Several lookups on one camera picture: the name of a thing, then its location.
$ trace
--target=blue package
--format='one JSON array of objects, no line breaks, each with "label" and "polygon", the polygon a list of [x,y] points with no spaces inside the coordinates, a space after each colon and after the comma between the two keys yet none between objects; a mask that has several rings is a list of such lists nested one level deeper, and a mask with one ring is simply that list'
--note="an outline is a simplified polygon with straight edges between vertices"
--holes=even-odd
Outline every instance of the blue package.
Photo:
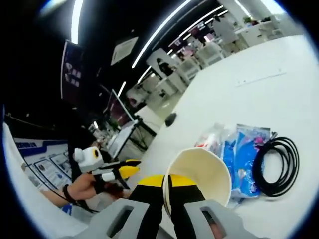
[{"label": "blue package", "polygon": [[235,157],[235,152],[234,152],[234,147],[235,147],[236,141],[229,142],[225,141],[225,146],[224,146],[224,152],[223,152],[223,161],[226,164],[230,177],[231,177],[231,185],[232,188],[234,186],[234,157]]},{"label": "blue package", "polygon": [[260,195],[252,178],[252,167],[258,152],[257,145],[262,145],[270,138],[269,128],[237,125],[236,154],[233,163],[233,197],[253,198]]}]

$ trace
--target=table surface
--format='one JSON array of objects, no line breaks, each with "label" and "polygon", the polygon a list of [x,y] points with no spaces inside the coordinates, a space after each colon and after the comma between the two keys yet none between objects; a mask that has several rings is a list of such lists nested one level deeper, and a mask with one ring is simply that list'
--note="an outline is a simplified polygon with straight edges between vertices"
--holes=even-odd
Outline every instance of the table surface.
[{"label": "table surface", "polygon": [[[235,212],[258,237],[288,237],[311,209],[319,187],[318,79],[318,61],[303,36],[248,48],[200,71],[174,109],[175,123],[162,126],[129,185],[165,174],[178,152],[193,147],[215,122],[270,127],[295,142],[300,154],[297,180],[282,197],[246,200]],[[280,167],[279,159],[266,160],[267,179],[274,180]],[[166,213],[161,226],[176,237]]]}]

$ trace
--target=person's hand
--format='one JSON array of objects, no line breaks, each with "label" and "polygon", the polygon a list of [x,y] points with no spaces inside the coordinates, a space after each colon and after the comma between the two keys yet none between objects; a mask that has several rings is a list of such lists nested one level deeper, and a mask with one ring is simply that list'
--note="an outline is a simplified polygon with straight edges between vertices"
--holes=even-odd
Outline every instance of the person's hand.
[{"label": "person's hand", "polygon": [[68,186],[68,193],[76,201],[93,198],[96,195],[94,182],[92,174],[84,173]]}]

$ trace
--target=white paper cup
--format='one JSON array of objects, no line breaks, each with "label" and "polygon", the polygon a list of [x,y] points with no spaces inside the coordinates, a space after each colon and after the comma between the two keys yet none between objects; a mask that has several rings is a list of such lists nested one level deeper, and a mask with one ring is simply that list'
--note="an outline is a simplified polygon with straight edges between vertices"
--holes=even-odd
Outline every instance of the white paper cup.
[{"label": "white paper cup", "polygon": [[227,206],[231,194],[231,178],[224,162],[202,148],[183,150],[170,164],[163,181],[164,206],[170,217],[168,176],[176,174],[194,181],[205,199]]}]

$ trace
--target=ceiling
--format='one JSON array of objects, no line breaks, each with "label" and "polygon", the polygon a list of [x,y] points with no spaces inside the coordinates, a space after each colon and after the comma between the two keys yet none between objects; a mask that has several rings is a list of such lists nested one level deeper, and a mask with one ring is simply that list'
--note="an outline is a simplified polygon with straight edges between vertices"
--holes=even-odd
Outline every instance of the ceiling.
[{"label": "ceiling", "polygon": [[[168,45],[187,27],[220,6],[217,0],[191,1],[161,30],[137,66],[132,69],[132,63],[153,32],[184,1],[84,0],[79,21],[78,44],[86,52],[84,64],[89,69],[92,82],[92,87],[87,89],[87,107],[96,112],[105,107],[107,98],[99,98],[101,88],[96,87],[98,84],[117,92],[126,81],[122,93],[124,96],[125,91],[136,84],[146,70],[145,61],[155,45],[154,50],[162,47],[168,51]],[[23,14],[14,20],[19,31],[14,31],[11,38],[14,40],[11,43],[13,48],[9,61],[10,94],[7,110],[22,112],[21,115],[27,111],[41,114],[41,108],[58,110],[52,102],[60,98],[61,57],[65,39],[71,38],[74,2],[68,0],[44,17],[37,16],[35,12],[39,12],[45,1],[33,1],[33,8],[21,8]],[[115,46],[136,36],[139,38],[132,53],[110,66]]]}]

